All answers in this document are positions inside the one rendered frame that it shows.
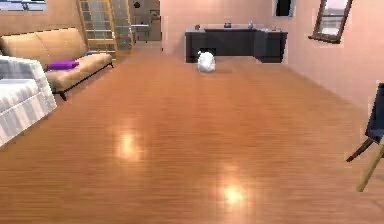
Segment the tan sofa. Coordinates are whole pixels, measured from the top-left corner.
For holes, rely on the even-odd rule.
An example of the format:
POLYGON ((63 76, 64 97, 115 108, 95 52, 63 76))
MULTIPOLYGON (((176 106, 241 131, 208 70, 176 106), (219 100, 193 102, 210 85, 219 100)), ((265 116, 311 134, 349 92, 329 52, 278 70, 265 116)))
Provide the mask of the tan sofa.
POLYGON ((88 52, 77 28, 1 36, 0 50, 6 56, 39 61, 51 90, 64 101, 67 91, 107 66, 113 66, 110 54, 88 52), (47 69, 50 63, 61 60, 75 60, 79 65, 69 70, 47 69))

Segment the white bin bag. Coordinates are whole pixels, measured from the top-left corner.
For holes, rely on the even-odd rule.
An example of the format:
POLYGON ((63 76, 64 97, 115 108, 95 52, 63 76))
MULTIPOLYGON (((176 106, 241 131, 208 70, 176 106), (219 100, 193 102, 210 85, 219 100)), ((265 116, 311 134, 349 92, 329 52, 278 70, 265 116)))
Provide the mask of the white bin bag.
POLYGON ((198 70, 200 72, 213 72, 216 70, 214 55, 210 52, 198 52, 198 70))

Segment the wooden shelf unit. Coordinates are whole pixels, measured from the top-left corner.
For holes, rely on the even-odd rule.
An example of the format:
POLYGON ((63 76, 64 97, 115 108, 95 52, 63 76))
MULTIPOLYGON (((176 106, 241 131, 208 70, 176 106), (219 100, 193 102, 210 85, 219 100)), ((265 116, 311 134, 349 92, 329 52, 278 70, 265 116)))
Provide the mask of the wooden shelf unit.
POLYGON ((128 0, 77 0, 89 52, 113 59, 133 52, 128 0))

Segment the black desk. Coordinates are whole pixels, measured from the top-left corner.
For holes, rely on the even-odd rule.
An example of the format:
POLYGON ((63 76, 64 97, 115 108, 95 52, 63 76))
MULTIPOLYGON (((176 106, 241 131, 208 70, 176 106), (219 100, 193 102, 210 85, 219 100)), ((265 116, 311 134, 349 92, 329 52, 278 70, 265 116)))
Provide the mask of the black desk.
POLYGON ((253 56, 262 63, 281 63, 288 33, 263 28, 204 28, 185 32, 185 61, 196 63, 199 51, 214 56, 253 56))

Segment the white table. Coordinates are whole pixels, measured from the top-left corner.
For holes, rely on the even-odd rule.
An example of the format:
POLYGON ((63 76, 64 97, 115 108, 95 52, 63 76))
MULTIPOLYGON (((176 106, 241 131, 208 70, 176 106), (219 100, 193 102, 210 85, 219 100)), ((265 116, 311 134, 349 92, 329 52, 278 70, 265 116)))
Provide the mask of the white table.
POLYGON ((132 24, 132 32, 134 33, 134 42, 144 41, 148 42, 150 35, 150 26, 148 24, 132 24))

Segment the wide window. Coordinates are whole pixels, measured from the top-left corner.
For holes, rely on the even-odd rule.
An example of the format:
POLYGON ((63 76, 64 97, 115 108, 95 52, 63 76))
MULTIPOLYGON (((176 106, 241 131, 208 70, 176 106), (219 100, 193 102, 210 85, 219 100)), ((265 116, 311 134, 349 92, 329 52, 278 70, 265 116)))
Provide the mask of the wide window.
POLYGON ((0 0, 2 11, 45 11, 46 0, 0 0))

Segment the dark blue chair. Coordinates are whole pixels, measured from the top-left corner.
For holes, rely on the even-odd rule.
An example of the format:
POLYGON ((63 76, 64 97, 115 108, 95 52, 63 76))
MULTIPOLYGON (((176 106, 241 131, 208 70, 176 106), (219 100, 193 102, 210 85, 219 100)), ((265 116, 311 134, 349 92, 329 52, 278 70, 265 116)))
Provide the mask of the dark blue chair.
POLYGON ((373 156, 367 169, 364 171, 362 178, 356 187, 358 192, 364 191, 380 160, 384 158, 384 83, 379 83, 377 86, 375 100, 365 130, 365 136, 367 139, 346 159, 347 162, 353 161, 365 152, 373 143, 379 145, 380 149, 373 156))

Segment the black wall picture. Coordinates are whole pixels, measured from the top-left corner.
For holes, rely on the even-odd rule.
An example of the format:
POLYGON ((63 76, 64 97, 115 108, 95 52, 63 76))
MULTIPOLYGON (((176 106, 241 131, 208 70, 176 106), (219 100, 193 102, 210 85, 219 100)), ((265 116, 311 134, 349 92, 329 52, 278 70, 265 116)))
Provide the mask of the black wall picture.
POLYGON ((276 17, 292 17, 296 0, 274 0, 273 15, 276 17))

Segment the purple cushion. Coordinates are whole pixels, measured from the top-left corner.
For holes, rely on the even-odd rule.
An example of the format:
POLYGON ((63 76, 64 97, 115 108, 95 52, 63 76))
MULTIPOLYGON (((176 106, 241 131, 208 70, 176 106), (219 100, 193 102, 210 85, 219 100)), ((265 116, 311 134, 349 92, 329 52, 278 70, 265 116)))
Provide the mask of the purple cushion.
POLYGON ((48 70, 69 70, 77 67, 79 63, 75 60, 61 60, 50 63, 48 70))

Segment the dark framed window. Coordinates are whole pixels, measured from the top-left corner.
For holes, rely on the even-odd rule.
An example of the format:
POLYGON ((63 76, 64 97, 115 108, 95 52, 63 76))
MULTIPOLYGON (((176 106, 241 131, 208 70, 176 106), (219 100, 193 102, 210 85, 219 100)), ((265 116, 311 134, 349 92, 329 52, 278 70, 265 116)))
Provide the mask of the dark framed window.
POLYGON ((309 39, 340 44, 353 0, 320 0, 320 6, 309 39))

